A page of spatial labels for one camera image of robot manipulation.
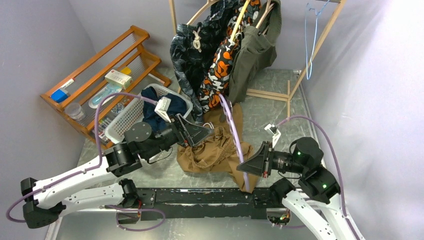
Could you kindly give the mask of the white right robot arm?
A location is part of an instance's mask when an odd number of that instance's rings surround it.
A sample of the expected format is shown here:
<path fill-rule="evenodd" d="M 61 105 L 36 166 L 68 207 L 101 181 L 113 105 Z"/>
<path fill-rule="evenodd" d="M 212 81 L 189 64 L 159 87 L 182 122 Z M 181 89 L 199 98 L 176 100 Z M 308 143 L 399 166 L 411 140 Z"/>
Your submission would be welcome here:
<path fill-rule="evenodd" d="M 271 142 L 264 141 L 252 157 L 237 166 L 237 170 L 263 178 L 270 176 L 272 171 L 299 174 L 301 190 L 320 213 L 284 178 L 269 188 L 270 202 L 295 214 L 318 240 L 364 239 L 342 199 L 341 183 L 321 163 L 324 153 L 316 140 L 301 137 L 291 146 L 294 147 L 292 152 L 281 152 L 274 150 Z"/>

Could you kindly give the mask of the olive green shorts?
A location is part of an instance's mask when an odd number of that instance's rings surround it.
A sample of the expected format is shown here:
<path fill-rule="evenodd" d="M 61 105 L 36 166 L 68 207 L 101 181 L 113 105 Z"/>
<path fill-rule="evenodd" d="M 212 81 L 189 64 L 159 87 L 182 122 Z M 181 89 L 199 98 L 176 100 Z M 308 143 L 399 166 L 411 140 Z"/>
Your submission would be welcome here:
<path fill-rule="evenodd" d="M 277 57 L 276 42 L 281 34 L 282 13 L 281 2 L 274 2 L 273 10 L 267 15 L 259 29 L 257 22 L 265 11 L 266 3 L 259 10 L 257 19 L 243 30 L 240 50 L 234 58 L 229 78 L 227 99 L 232 103 L 243 102 L 247 95 L 248 84 L 255 75 L 270 67 Z"/>

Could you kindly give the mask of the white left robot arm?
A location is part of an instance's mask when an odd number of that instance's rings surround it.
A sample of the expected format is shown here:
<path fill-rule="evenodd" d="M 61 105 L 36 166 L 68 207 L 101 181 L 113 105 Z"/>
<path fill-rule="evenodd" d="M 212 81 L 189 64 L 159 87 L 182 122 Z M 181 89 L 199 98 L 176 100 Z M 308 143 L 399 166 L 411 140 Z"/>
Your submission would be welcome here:
<path fill-rule="evenodd" d="M 126 175 L 142 167 L 173 145 L 195 147 L 212 134 L 181 114 L 170 118 L 164 129 L 154 131 L 144 121 L 133 124 L 122 142 L 104 150 L 98 158 L 49 179 L 21 181 L 22 207 L 31 229 L 48 226 L 67 214 L 97 206 L 132 208 L 142 202 L 138 189 Z"/>

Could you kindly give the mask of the light blue wire hanger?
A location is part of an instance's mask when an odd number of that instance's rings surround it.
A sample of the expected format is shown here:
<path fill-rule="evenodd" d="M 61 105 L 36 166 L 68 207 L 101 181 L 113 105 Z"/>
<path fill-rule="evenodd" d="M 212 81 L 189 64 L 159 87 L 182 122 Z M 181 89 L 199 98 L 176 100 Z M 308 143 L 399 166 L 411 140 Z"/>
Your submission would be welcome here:
<path fill-rule="evenodd" d="M 313 53 L 317 44 L 318 37 L 318 23 L 322 12 L 329 4 L 329 0 L 324 0 L 324 3 L 320 7 L 313 6 L 308 2 L 305 6 L 304 15 L 304 50 L 305 50 L 305 77 L 309 80 L 313 73 Z M 309 17 L 314 16 L 313 22 L 313 34 L 309 30 Z"/>

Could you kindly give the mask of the navy blue shorts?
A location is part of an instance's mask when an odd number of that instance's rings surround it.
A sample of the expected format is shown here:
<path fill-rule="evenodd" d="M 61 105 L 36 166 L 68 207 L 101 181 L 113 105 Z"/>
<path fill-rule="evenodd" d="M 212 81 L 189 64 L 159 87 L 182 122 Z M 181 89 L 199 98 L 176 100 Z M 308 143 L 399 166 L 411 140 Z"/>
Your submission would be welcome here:
<path fill-rule="evenodd" d="M 149 124 L 153 132 L 165 129 L 171 116 L 187 112 L 186 102 L 175 94 L 158 95 L 155 88 L 150 86 L 141 91 L 141 96 L 158 102 L 155 105 L 145 101 L 142 109 L 142 121 Z"/>

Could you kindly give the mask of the tan khaki shorts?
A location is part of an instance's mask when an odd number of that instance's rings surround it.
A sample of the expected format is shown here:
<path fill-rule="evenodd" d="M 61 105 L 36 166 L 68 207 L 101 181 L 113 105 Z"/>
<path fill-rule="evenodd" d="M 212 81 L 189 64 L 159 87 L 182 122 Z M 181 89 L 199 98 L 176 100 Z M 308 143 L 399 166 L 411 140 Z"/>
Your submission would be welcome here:
<path fill-rule="evenodd" d="M 203 115 L 206 124 L 213 126 L 213 133 L 196 147 L 179 146 L 176 161 L 186 173 L 228 173 L 242 192 L 252 193 L 259 177 L 247 175 L 237 170 L 241 163 L 237 153 L 233 134 L 222 107 L 215 108 Z"/>

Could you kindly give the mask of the wooden hanger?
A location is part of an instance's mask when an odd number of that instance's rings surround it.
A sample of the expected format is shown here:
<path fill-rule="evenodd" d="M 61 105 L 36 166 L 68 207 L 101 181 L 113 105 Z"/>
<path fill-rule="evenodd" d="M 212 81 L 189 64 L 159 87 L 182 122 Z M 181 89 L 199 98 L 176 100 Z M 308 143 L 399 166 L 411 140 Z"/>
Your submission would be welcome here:
<path fill-rule="evenodd" d="M 262 16 L 260 17 L 259 21 L 255 25 L 255 28 L 256 29 L 259 29 L 261 27 L 261 25 L 264 22 L 265 18 L 273 10 L 273 8 L 274 8 L 274 2 L 272 0 L 268 0 L 266 2 L 266 6 L 264 8 L 264 12 L 263 12 Z"/>

